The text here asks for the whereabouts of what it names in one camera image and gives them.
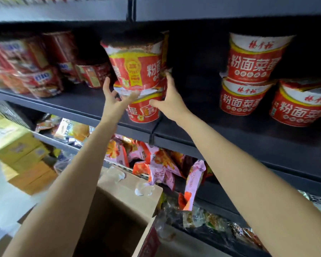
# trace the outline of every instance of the right hand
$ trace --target right hand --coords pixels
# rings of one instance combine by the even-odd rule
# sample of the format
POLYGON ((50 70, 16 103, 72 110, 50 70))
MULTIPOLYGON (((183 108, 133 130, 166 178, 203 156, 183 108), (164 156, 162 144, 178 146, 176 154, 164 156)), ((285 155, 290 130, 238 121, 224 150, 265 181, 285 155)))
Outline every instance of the right hand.
POLYGON ((180 125, 180 120, 186 117, 188 113, 191 114, 191 112, 185 106, 182 97, 176 90, 174 79, 169 72, 166 72, 166 78, 168 81, 168 89, 165 100, 158 101, 151 99, 149 104, 161 110, 166 117, 180 125))

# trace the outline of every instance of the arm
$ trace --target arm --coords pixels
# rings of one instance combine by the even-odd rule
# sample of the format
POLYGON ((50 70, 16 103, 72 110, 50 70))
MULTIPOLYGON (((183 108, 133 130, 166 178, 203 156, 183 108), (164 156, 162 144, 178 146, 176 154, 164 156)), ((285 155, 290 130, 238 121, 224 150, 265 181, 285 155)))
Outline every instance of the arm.
POLYGON ((139 93, 117 101, 103 86, 103 115, 95 131, 50 187, 43 203, 31 211, 4 257, 72 256, 92 203, 107 145, 127 105, 139 93))
POLYGON ((165 101, 151 100, 182 127, 272 256, 321 256, 321 213, 259 161, 193 115, 167 74, 165 101))

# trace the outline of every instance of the hand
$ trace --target hand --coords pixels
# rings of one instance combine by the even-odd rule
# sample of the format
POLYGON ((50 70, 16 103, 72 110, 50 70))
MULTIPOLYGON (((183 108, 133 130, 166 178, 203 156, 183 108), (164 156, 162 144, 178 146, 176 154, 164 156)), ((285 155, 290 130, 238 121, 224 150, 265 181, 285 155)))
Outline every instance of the hand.
POLYGON ((189 109, 185 106, 182 97, 175 87, 175 82, 169 72, 166 72, 168 81, 168 89, 164 101, 151 99, 149 104, 161 110, 166 117, 181 125, 180 121, 188 114, 191 114, 189 109))
POLYGON ((115 90, 112 92, 109 90, 110 81, 109 77, 106 77, 103 84, 103 93, 105 94, 106 101, 101 121, 117 124, 127 106, 138 98, 140 91, 133 91, 130 96, 120 101, 119 98, 115 97, 118 93, 115 90))

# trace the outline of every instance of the left hand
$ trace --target left hand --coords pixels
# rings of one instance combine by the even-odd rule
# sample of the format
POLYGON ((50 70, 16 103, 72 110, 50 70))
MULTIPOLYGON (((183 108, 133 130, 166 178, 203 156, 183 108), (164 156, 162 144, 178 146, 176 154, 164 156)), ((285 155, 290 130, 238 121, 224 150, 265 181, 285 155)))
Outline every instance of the left hand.
POLYGON ((140 91, 133 91, 130 96, 120 101, 119 98, 115 97, 118 93, 115 90, 112 92, 109 90, 110 81, 109 77, 106 77, 103 84, 103 93, 105 94, 106 101, 101 122, 117 124, 127 106, 138 98, 140 91))

